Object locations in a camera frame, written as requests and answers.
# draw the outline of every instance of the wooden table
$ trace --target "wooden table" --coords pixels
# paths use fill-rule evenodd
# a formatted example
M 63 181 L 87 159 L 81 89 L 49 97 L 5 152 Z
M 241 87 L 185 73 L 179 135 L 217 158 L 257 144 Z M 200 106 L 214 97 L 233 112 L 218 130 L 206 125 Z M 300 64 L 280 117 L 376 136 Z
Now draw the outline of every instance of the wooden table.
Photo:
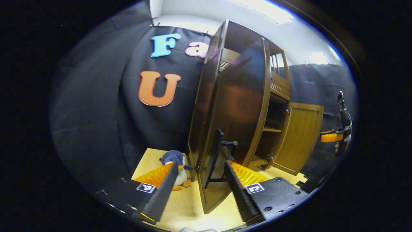
M 148 148 L 139 162 L 132 179 L 160 167 L 162 164 L 159 161 L 159 158 L 161 158 L 165 152 L 166 151 Z M 270 167 L 265 171 L 259 167 L 251 169 L 269 179 L 280 176 L 295 185 L 298 181 L 306 182 L 307 180 L 301 173 L 295 176 L 274 167 Z M 186 171 L 186 173 L 188 178 L 190 178 L 190 172 Z M 224 231 L 244 224 L 233 193 L 230 193 L 230 195 L 209 214 L 203 214 L 199 186 L 197 179 L 195 179 L 188 188 L 171 192 L 163 211 L 162 218 L 155 226 L 172 232 L 178 232 L 184 227 L 188 227 L 195 231 L 207 229 Z

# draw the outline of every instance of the blue letter f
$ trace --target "blue letter f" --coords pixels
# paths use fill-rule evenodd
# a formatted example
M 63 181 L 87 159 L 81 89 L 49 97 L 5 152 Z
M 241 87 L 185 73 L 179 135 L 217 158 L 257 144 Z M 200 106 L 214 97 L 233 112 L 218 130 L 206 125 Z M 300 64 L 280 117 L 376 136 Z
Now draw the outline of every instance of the blue letter f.
M 167 56 L 172 53 L 170 50 L 167 50 L 166 46 L 169 48 L 174 48 L 176 46 L 176 40 L 180 39 L 182 36 L 179 33 L 174 34 L 167 34 L 162 36 L 153 36 L 152 40 L 154 40 L 154 51 L 150 54 L 151 57 L 161 57 Z

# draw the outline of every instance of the stuffed penguin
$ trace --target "stuffed penguin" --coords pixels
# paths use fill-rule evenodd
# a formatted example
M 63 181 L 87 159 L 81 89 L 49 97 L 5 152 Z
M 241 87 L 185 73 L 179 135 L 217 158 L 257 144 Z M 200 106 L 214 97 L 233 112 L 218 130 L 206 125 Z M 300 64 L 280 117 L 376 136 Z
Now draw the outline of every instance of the stuffed penguin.
M 168 151 L 159 160 L 162 162 L 162 165 L 166 165 L 172 162 L 178 163 L 179 173 L 173 186 L 173 191 L 181 190 L 181 184 L 183 184 L 185 188 L 189 187 L 190 180 L 187 179 L 185 170 L 193 170 L 193 167 L 186 165 L 185 156 L 181 152 L 174 150 Z

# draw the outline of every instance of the orange letter u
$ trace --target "orange letter u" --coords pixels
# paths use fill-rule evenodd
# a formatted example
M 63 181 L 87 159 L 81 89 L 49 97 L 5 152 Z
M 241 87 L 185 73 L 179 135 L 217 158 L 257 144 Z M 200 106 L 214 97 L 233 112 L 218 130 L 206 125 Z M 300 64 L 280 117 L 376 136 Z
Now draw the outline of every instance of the orange letter u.
M 142 81 L 139 88 L 139 99 L 146 105 L 163 107 L 172 102 L 175 95 L 177 82 L 182 78 L 176 74 L 166 74 L 167 79 L 166 90 L 162 97 L 153 95 L 153 88 L 155 87 L 156 79 L 160 77 L 160 73 L 154 71 L 143 71 L 140 73 Z

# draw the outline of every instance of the white wall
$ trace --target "white wall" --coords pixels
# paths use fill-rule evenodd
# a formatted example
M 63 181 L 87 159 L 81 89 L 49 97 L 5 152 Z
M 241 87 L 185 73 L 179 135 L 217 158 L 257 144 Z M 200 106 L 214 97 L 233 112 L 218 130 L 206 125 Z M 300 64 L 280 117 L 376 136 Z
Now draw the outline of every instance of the white wall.
M 328 63 L 344 65 L 315 28 L 265 0 L 151 0 L 154 20 L 213 35 L 227 18 L 249 27 L 282 48 L 288 64 L 312 64 L 311 52 L 323 52 Z

